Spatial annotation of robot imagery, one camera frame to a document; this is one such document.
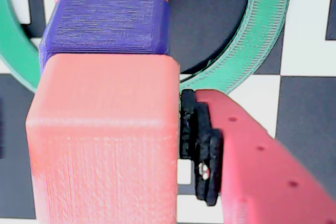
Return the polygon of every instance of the hole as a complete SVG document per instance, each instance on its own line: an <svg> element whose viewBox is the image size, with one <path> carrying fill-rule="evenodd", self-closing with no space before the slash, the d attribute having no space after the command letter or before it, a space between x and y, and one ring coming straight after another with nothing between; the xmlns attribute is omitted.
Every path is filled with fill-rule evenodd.
<svg viewBox="0 0 336 224"><path fill-rule="evenodd" d="M234 116L230 116L230 117L229 117L229 121L230 121L230 122L236 122L236 121L237 121L237 118L235 118Z"/></svg>
<svg viewBox="0 0 336 224"><path fill-rule="evenodd" d="M264 150L265 150L265 147L257 146L257 151L263 152Z"/></svg>
<svg viewBox="0 0 336 224"><path fill-rule="evenodd" d="M288 182L288 185L289 185L290 187L296 188L296 187L299 186L299 183L297 183L296 181L292 180L292 181L289 181L289 182Z"/></svg>

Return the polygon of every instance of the black disk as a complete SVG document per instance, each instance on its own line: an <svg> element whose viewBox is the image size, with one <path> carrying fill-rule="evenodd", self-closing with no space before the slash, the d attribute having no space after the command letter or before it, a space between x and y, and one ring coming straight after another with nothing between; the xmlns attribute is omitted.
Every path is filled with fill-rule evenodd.
<svg viewBox="0 0 336 224"><path fill-rule="evenodd" d="M247 0L169 0L171 55L182 73L196 73L233 38Z"/></svg>

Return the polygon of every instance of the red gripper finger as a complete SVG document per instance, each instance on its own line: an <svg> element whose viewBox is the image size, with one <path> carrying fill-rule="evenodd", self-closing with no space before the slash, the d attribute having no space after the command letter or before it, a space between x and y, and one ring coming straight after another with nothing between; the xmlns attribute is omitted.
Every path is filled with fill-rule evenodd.
<svg viewBox="0 0 336 224"><path fill-rule="evenodd" d="M196 99L224 136L224 223L336 223L331 197L244 109L217 91L197 91Z"/></svg>

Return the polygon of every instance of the blue cube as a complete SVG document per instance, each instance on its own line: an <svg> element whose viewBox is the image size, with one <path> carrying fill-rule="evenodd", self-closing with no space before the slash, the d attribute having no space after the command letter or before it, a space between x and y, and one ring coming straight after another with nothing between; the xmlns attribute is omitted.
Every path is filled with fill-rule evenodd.
<svg viewBox="0 0 336 224"><path fill-rule="evenodd" d="M170 53L165 0L60 0L39 46L41 72L60 53Z"/></svg>

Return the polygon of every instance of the gripper jaw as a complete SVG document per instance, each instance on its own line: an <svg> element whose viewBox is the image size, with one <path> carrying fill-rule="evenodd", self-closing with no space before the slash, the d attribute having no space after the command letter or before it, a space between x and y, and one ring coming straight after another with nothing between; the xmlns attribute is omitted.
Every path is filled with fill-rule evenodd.
<svg viewBox="0 0 336 224"><path fill-rule="evenodd" d="M215 90L181 99L180 158L195 162L198 199L220 193L224 223L336 223L325 189L236 102Z"/></svg>
<svg viewBox="0 0 336 224"><path fill-rule="evenodd" d="M195 164L195 193L208 206L217 203L222 179L223 135L211 127L206 103L194 91L181 95L180 158Z"/></svg>

